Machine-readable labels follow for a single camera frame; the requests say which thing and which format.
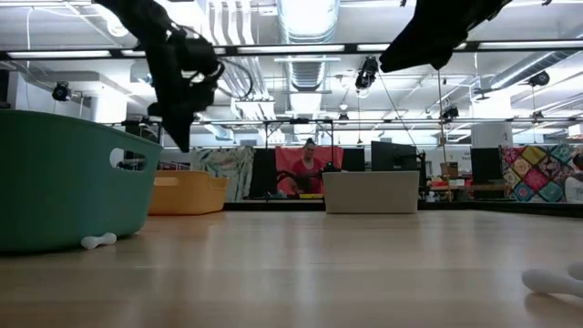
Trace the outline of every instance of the cardboard box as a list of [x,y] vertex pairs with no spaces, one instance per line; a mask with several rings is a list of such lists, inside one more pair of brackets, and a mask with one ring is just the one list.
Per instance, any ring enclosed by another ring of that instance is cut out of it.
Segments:
[[441,163],[441,175],[446,176],[448,172],[449,179],[455,179],[459,177],[459,168],[457,166],[457,162],[449,162],[447,164]]

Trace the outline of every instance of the fluorescent light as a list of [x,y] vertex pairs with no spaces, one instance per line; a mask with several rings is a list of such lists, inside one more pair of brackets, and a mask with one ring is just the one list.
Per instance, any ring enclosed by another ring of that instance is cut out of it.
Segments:
[[121,50],[124,56],[146,56],[146,51]]
[[583,46],[583,40],[569,41],[507,41],[507,42],[482,42],[479,49],[501,50],[501,49],[532,49],[532,48],[566,48]]
[[263,121],[259,120],[240,120],[240,121],[211,121],[212,125],[255,125],[263,124]]
[[379,51],[386,50],[391,44],[358,45],[356,51]]
[[273,59],[276,63],[329,63],[339,62],[339,57],[286,57]]
[[[131,56],[131,57],[143,57],[146,56],[146,51],[135,51],[135,50],[121,50],[121,53],[124,56]],[[224,47],[215,47],[215,54],[217,55],[224,55],[227,53]]]
[[92,5],[91,1],[0,1],[0,7],[48,7],[48,6],[61,6],[66,5],[78,6],[78,5]]
[[9,52],[13,59],[49,59],[49,58],[83,58],[83,57],[110,57],[107,50],[85,50],[85,51],[23,51]]
[[240,54],[279,54],[279,53],[339,53],[344,45],[306,45],[306,46],[242,46],[237,49]]
[[383,119],[335,119],[334,124],[379,124],[384,123]]

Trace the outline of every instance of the black cable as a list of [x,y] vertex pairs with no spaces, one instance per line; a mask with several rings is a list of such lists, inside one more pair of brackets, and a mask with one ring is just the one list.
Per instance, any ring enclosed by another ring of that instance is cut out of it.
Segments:
[[[182,26],[182,25],[176,24],[176,22],[174,22],[174,21],[172,23],[174,23],[176,26],[178,26],[178,27],[180,27],[182,29],[185,29],[187,31],[190,31],[192,34],[194,34],[194,35],[196,35],[198,37],[203,37],[204,38],[204,36],[202,36],[201,33],[197,32],[194,28],[192,28],[190,26]],[[253,87],[254,87],[254,85],[253,85],[253,78],[252,78],[252,75],[251,75],[251,72],[249,71],[249,69],[247,69],[243,65],[237,64],[237,63],[235,63],[235,62],[233,62],[233,61],[231,61],[229,59],[226,59],[226,58],[222,58],[222,59],[220,59],[220,61],[229,63],[229,64],[235,66],[236,68],[242,70],[243,73],[245,73],[245,75],[249,78],[249,84],[250,85],[249,85],[249,89],[247,90],[247,92],[245,93],[245,95],[243,95],[242,97],[236,97],[231,92],[225,90],[222,87],[217,87],[217,89],[220,90],[220,91],[222,91],[222,93],[224,93],[227,97],[234,97],[234,98],[237,98],[239,100],[248,97],[251,94],[251,92],[253,92]]]
[[379,74],[379,77],[381,78],[381,82],[383,83],[384,92],[386,92],[386,96],[388,96],[389,97],[389,101],[391,101],[391,106],[393,106],[394,112],[397,113],[397,117],[401,121],[401,124],[403,124],[404,130],[407,132],[407,135],[409,135],[409,138],[411,139],[411,142],[413,142],[413,146],[415,147],[415,150],[417,151],[417,154],[420,154],[421,152],[419,151],[419,148],[417,147],[417,144],[415,144],[415,140],[413,139],[413,136],[411,135],[411,133],[409,132],[409,129],[405,125],[405,123],[403,121],[403,118],[401,118],[401,114],[399,114],[399,110],[397,109],[397,106],[394,105],[393,98],[391,97],[391,94],[389,93],[389,89],[386,87],[386,84],[384,83],[383,75]]

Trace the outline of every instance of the computer monitor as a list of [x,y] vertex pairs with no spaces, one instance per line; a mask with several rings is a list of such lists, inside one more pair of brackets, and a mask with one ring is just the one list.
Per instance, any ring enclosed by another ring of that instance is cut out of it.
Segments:
[[371,142],[371,162],[373,171],[415,171],[417,150],[413,146],[391,142]]

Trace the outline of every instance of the green plastic basket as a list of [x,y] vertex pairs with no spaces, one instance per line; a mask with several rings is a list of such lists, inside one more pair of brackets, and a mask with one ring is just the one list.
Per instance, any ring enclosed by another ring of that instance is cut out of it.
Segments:
[[[80,246],[144,225],[161,146],[77,118],[0,111],[0,252]],[[112,167],[114,149],[142,154],[141,171]]]

